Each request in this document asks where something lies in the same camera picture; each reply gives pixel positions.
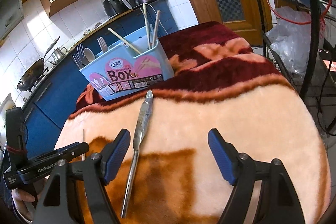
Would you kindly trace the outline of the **person's left hand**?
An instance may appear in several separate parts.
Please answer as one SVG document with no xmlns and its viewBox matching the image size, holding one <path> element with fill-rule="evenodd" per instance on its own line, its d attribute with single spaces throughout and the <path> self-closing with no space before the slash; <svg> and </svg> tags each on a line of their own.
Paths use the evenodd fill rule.
<svg viewBox="0 0 336 224">
<path fill-rule="evenodd" d="M 32 223 L 33 216 L 30 214 L 26 203 L 34 202 L 35 197 L 21 189 L 12 190 L 11 197 L 19 219 L 23 220 L 24 223 Z"/>
</svg>

